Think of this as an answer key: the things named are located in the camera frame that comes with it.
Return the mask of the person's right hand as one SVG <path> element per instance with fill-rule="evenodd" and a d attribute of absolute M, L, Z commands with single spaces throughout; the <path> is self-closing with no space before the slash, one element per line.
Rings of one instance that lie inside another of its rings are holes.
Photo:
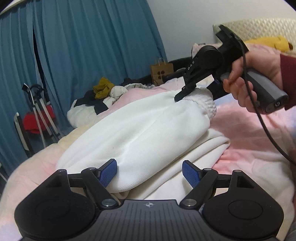
<path fill-rule="evenodd" d="M 271 80 L 279 89 L 283 89 L 280 56 L 271 53 L 249 51 L 245 57 L 241 57 L 232 63 L 232 70 L 229 78 L 223 80 L 223 88 L 227 93 L 232 94 L 242 108 L 246 108 L 250 113 L 255 109 L 247 92 L 245 82 L 241 78 L 243 64 L 247 68 L 253 68 Z"/>

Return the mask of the dark red sleeve forearm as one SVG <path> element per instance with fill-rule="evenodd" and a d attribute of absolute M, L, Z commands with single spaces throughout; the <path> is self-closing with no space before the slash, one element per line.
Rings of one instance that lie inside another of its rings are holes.
<path fill-rule="evenodd" d="M 296 58 L 287 55 L 280 56 L 280 68 L 283 91 L 288 95 L 289 101 L 285 110 L 295 106 L 296 102 Z"/>

